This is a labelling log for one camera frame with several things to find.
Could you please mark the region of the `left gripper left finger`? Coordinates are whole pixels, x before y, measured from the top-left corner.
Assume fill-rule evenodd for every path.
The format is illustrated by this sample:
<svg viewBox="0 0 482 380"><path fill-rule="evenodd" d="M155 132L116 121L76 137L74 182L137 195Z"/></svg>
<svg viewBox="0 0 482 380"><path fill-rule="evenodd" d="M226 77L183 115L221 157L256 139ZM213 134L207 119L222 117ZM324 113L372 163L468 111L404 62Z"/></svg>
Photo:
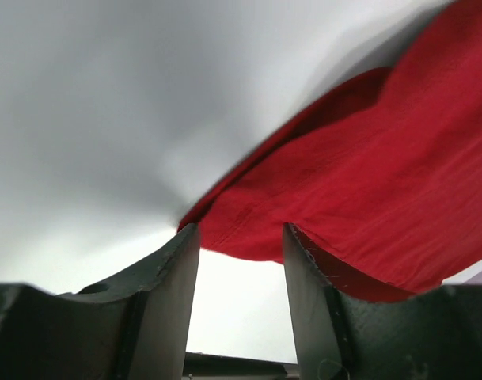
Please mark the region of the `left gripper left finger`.
<svg viewBox="0 0 482 380"><path fill-rule="evenodd" d="M0 379L178 379L199 229L76 294L0 283Z"/></svg>

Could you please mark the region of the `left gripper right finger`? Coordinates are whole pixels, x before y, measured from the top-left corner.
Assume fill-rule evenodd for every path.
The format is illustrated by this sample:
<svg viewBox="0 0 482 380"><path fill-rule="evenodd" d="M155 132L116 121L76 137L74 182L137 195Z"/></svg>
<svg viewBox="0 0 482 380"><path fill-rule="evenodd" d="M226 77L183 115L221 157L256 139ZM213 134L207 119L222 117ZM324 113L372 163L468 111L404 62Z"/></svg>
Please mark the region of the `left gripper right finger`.
<svg viewBox="0 0 482 380"><path fill-rule="evenodd" d="M303 379L482 379L482 284L413 295L283 227Z"/></svg>

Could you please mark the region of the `red t shirt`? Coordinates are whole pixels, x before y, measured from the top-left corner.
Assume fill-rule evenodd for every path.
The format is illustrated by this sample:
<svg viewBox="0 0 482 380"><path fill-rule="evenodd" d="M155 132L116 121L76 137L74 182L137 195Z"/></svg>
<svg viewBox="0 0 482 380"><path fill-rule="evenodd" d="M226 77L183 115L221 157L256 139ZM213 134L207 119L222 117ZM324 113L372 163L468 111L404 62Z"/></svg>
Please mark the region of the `red t shirt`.
<svg viewBox="0 0 482 380"><path fill-rule="evenodd" d="M301 111L182 219L205 249L276 262L287 222L403 294L482 260L482 1Z"/></svg>

